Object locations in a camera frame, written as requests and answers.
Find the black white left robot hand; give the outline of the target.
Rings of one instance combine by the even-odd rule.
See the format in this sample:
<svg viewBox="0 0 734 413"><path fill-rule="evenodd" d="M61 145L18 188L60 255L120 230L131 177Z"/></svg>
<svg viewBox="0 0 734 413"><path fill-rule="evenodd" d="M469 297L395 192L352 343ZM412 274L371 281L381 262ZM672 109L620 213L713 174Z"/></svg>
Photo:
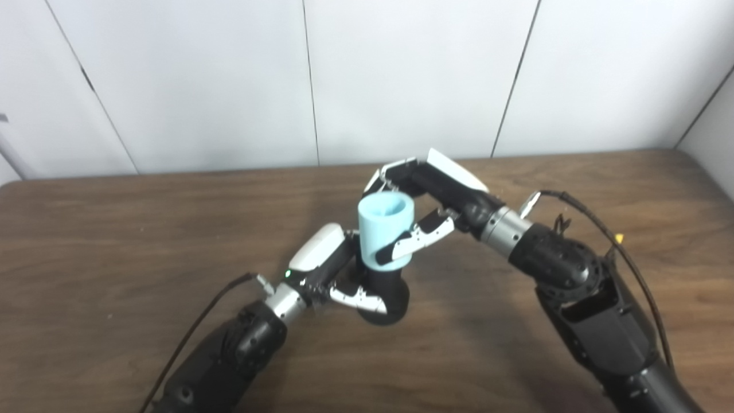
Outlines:
<svg viewBox="0 0 734 413"><path fill-rule="evenodd" d="M360 237L357 231L346 231L338 223L327 223L312 235L288 264L284 282L299 295L307 307L328 301L357 310L386 315L385 301L356 280L339 280L339 274L360 261Z"/></svg>

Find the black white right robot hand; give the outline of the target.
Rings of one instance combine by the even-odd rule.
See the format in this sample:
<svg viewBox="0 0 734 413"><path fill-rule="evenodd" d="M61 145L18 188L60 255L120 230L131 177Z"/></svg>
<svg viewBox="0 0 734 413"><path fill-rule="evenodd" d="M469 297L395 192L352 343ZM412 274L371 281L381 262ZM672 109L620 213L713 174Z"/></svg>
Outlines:
<svg viewBox="0 0 734 413"><path fill-rule="evenodd" d="M491 216L505 206L469 170L435 148L429 149L425 159L409 157L378 168L362 196L378 192L400 192L411 198L430 195L440 204L376 251L380 265L427 248L456 229L480 236Z"/></svg>

